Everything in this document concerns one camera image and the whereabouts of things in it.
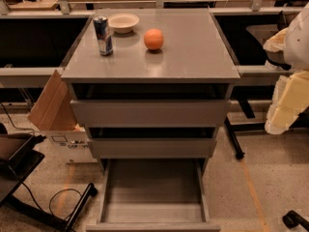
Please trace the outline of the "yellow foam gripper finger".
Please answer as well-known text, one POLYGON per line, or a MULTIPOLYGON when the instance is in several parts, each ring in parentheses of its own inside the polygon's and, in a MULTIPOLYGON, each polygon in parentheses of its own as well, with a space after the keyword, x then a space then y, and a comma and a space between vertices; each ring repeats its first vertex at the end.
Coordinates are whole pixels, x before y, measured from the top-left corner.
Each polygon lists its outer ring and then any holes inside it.
POLYGON ((269 134, 287 131, 298 115, 309 106, 309 72, 281 75, 275 84, 265 130, 269 134))

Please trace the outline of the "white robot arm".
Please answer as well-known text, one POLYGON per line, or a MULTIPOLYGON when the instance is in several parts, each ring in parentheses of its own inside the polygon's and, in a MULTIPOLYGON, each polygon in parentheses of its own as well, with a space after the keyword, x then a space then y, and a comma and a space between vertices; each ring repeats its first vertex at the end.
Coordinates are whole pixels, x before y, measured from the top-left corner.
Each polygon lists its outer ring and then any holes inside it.
POLYGON ((264 49, 282 50, 285 62, 295 71, 289 77, 279 77, 267 113, 265 130, 281 134, 309 107, 309 4, 287 28, 268 39, 264 49))

